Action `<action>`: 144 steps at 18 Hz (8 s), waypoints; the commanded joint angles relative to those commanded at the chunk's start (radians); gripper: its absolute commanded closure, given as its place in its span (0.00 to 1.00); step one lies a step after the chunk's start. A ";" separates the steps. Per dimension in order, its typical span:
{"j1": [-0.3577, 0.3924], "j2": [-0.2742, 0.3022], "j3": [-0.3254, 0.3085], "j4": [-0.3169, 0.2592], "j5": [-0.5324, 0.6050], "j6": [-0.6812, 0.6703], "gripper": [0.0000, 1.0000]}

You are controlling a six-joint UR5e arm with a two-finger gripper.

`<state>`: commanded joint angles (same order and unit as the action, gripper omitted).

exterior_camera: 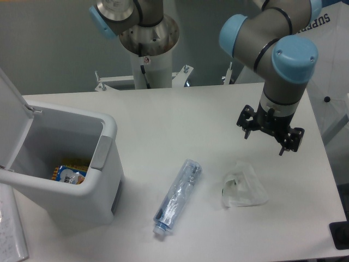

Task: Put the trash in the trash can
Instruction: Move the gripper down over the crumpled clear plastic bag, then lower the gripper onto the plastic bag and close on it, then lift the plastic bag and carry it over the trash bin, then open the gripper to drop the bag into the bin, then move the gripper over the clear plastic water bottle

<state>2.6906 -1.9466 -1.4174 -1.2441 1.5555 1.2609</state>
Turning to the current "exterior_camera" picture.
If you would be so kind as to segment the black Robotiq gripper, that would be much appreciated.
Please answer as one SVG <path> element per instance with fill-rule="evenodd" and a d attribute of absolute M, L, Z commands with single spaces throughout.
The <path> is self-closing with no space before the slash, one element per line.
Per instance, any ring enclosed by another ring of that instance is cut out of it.
<path fill-rule="evenodd" d="M 281 145 L 279 155 L 285 151 L 297 152 L 304 136 L 303 128 L 290 128 L 293 114 L 285 117 L 269 115 L 259 104 L 257 112 L 250 105 L 246 105 L 240 113 L 237 126 L 244 131 L 244 139 L 247 139 L 251 131 L 260 130 L 275 137 Z"/>

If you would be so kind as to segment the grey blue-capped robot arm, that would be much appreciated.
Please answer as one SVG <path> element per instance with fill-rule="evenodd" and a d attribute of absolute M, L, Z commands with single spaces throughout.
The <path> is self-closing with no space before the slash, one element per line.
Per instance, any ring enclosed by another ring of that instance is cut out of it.
<path fill-rule="evenodd" d="M 233 15 L 219 33 L 220 47 L 264 79 L 257 110 L 246 105 L 237 125 L 245 135 L 259 130 L 274 137 L 282 152 L 296 152 L 304 135 L 303 128 L 290 123 L 314 73 L 318 50 L 298 32 L 321 9 L 321 1 L 264 1 L 259 15 Z M 89 13 L 97 29 L 106 38 L 118 37 L 130 54 L 137 89 L 172 87 L 179 27 L 164 13 L 162 1 L 97 1 Z"/>

